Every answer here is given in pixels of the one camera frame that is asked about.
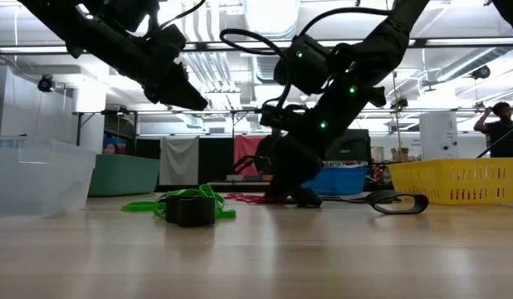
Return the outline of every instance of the teal bin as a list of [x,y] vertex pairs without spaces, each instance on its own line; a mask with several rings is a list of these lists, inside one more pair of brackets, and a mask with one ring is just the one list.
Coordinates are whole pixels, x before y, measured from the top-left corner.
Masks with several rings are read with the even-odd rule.
[[122,154],[98,154],[90,197],[148,194],[155,191],[160,161]]

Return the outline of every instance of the security camera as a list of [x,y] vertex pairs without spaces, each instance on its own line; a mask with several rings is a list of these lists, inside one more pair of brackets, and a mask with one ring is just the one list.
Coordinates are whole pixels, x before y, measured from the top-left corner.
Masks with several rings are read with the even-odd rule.
[[56,89],[56,83],[53,81],[52,75],[42,75],[37,88],[42,92],[53,92]]

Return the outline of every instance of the blue bin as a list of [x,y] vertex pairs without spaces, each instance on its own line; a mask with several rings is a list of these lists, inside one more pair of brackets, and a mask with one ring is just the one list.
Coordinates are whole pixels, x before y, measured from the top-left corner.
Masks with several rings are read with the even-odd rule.
[[327,168],[315,179],[304,183],[305,188],[312,188],[318,195],[355,195],[364,192],[366,168]]

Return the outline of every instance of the white curtain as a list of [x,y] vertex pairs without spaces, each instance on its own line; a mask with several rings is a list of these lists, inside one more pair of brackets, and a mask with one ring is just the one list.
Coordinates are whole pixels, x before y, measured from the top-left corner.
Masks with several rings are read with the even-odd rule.
[[199,138],[163,137],[160,140],[161,158],[159,184],[198,184]]

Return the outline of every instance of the black t-shirt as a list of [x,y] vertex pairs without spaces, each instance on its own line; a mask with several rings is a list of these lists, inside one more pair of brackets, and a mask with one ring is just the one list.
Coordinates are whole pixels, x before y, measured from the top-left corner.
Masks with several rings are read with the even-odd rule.
[[[490,144],[494,144],[502,136],[513,130],[513,121],[511,124],[502,124],[500,121],[487,124],[487,134],[490,138]],[[513,133],[505,137],[491,149],[492,158],[512,158],[513,157]]]
[[[279,140],[281,136],[273,136],[268,135],[263,140],[260,141],[258,147],[256,148],[256,157],[267,157],[271,156],[271,149],[277,140]],[[255,159],[255,166],[258,171],[264,170],[266,166],[266,161],[264,159]]]

